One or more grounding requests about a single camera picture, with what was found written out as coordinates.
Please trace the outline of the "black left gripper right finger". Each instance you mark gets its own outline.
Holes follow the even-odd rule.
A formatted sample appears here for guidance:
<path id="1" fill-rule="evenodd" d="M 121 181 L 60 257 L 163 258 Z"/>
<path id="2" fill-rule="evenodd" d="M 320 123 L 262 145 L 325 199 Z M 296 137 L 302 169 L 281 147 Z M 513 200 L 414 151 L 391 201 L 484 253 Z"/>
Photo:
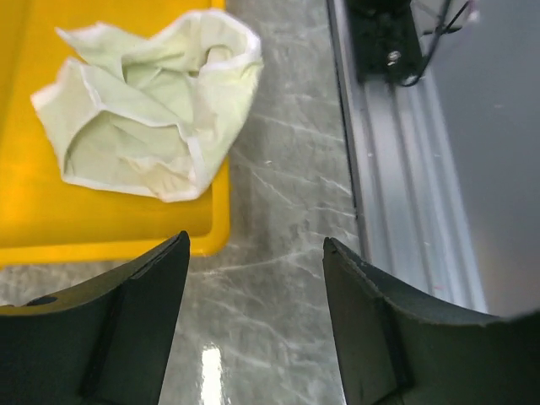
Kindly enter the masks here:
<path id="1" fill-rule="evenodd" d="M 426 294 L 323 245 L 338 367 L 348 404 L 536 404 L 539 314 L 491 316 Z"/>

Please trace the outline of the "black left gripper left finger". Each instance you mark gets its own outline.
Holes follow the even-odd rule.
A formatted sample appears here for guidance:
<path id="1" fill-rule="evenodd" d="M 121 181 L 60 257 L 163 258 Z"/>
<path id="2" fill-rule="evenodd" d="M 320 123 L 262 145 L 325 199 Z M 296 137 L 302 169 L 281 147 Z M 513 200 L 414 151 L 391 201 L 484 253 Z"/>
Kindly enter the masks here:
<path id="1" fill-rule="evenodd" d="M 83 283 L 3 306 L 2 403 L 157 403 L 189 259 L 183 232 Z"/>

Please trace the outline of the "pale green white underwear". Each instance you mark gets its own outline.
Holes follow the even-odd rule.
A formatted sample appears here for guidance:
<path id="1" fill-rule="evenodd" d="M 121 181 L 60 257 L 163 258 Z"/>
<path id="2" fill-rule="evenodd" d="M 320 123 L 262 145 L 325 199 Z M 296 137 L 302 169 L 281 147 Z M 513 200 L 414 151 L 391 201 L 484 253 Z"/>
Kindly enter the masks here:
<path id="1" fill-rule="evenodd" d="M 199 198 L 246 123 L 260 37 L 218 9 L 184 13 L 149 38 L 101 22 L 57 33 L 75 56 L 31 103 L 62 180 L 165 203 Z"/>

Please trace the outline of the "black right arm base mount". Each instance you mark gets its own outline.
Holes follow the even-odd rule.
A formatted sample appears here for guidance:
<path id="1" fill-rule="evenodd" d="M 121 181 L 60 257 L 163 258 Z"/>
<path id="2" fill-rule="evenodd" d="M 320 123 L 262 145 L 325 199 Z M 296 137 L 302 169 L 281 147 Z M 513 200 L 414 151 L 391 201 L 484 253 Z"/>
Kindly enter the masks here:
<path id="1" fill-rule="evenodd" d="M 346 16 L 354 50 L 358 80 L 383 77 L 408 88 L 416 85 L 434 58 L 444 35 L 462 29 L 478 16 L 476 3 L 466 1 L 450 15 L 451 1 L 444 1 L 435 15 L 435 27 L 417 31 L 410 1 L 347 1 Z"/>

